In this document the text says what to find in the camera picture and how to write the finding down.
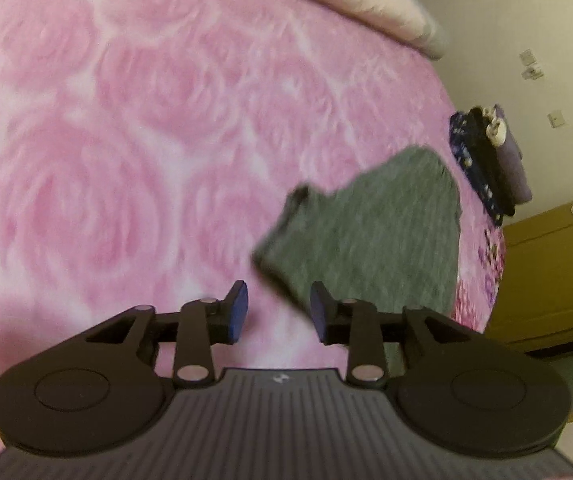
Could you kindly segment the grey plaid shorts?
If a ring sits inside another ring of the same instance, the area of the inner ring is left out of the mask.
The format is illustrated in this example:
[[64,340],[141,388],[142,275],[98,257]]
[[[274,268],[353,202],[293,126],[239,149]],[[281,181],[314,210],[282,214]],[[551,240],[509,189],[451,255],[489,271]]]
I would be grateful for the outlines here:
[[337,299],[379,311],[455,307],[458,185],[434,151],[409,146],[326,193],[304,183],[253,252],[262,275],[302,308],[320,281]]

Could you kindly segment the pink rose bed blanket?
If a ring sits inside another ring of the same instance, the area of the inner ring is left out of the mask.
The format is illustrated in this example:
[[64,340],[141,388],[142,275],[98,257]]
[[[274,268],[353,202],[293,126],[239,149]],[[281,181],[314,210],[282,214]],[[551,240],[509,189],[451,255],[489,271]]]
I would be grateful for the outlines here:
[[219,365],[341,365],[253,248],[296,184],[448,157],[453,110],[423,55],[311,0],[0,0],[0,374],[238,280]]

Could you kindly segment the navy floral folded garment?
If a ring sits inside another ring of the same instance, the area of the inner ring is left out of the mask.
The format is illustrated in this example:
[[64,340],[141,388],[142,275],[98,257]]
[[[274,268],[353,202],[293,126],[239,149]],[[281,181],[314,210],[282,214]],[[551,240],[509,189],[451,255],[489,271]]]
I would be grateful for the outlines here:
[[460,169],[467,177],[471,188],[480,199],[494,226],[503,224],[503,212],[491,185],[491,179],[485,174],[483,157],[475,140],[475,128],[468,114],[456,112],[449,118],[449,146]]

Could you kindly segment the black folded garment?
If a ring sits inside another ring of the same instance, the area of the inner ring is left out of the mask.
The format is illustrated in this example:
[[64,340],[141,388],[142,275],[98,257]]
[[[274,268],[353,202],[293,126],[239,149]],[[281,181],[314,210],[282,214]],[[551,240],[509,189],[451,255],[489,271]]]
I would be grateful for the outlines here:
[[515,202],[507,191],[506,179],[500,171],[496,149],[486,135],[486,127],[491,122],[484,116],[483,108],[480,106],[469,110],[468,120],[470,124],[469,148],[472,150],[472,156],[480,166],[501,214],[513,217]]

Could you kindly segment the white wall switch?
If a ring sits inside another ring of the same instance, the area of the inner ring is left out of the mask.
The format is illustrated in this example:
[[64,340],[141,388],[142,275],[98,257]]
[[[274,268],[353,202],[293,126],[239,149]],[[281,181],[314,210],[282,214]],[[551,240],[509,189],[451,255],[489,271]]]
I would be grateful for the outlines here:
[[561,128],[567,124],[567,121],[564,118],[564,114],[561,110],[552,110],[548,115],[548,120],[552,128]]

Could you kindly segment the white wall socket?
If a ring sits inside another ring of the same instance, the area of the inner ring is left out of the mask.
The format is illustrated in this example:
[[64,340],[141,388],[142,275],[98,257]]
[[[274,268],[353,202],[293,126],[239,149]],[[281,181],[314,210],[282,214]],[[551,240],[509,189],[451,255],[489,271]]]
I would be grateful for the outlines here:
[[520,53],[520,61],[523,65],[522,78],[526,80],[536,80],[544,76],[544,71],[538,64],[537,59],[531,49]]

